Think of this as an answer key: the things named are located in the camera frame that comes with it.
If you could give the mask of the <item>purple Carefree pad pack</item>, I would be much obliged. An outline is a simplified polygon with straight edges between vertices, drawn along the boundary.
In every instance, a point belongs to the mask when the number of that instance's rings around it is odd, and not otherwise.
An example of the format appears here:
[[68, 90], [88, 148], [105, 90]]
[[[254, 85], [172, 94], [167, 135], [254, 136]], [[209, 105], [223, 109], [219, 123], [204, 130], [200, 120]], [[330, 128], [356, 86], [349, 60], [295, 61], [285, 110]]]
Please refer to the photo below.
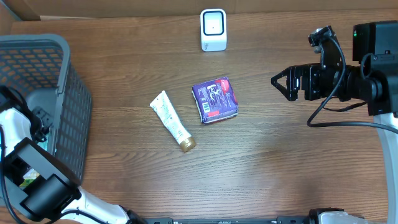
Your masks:
[[203, 124], [214, 123], [238, 115], [238, 101], [228, 77], [193, 85], [192, 95]]

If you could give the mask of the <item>white conditioner tube gold cap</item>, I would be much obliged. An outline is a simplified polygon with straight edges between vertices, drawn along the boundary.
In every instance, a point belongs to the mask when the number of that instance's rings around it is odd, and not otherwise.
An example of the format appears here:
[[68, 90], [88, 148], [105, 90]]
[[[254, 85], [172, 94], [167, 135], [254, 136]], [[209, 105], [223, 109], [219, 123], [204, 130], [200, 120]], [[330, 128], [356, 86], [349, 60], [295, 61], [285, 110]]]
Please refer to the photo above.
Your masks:
[[150, 107], [155, 111], [183, 152], [188, 152], [197, 145], [193, 136], [182, 124], [172, 102], [164, 90], [150, 103]]

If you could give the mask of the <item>green yellow snack packet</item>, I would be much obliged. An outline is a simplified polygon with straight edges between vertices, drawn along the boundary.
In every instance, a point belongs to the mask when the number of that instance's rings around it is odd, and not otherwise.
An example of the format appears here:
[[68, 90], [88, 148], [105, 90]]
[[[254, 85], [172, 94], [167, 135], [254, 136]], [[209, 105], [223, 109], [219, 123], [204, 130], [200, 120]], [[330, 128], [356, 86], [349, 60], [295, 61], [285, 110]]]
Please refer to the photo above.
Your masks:
[[21, 189], [25, 189], [29, 186], [33, 181], [38, 178], [40, 174], [33, 168], [30, 168], [24, 175], [23, 175], [23, 182], [19, 185]]

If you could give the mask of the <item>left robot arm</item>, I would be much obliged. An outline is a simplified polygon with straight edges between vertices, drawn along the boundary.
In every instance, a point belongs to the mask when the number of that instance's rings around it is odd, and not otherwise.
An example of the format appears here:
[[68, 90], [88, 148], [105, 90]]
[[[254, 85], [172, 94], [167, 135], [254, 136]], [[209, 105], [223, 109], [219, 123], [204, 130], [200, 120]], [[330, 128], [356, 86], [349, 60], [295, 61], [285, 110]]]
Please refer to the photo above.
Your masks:
[[42, 149], [43, 125], [15, 89], [1, 86], [1, 194], [16, 222], [144, 223], [120, 205], [107, 203], [81, 187], [79, 178]]

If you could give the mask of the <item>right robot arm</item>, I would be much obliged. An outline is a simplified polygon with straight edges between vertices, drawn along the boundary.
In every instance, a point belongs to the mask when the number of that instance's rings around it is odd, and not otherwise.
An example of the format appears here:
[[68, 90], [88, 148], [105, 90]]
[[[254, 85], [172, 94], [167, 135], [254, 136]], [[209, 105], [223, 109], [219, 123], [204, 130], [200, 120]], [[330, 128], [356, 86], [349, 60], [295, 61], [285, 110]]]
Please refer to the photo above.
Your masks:
[[[308, 36], [319, 63], [291, 66], [272, 77], [271, 83], [289, 101], [303, 90], [308, 101], [321, 99], [321, 105], [307, 120], [312, 128], [364, 126], [376, 128], [381, 142], [386, 172], [387, 222], [397, 223], [397, 21], [357, 24], [353, 27], [353, 60], [346, 63], [331, 26]], [[313, 119], [332, 99], [358, 103], [342, 111], [366, 105], [373, 122], [335, 121], [314, 123]]]

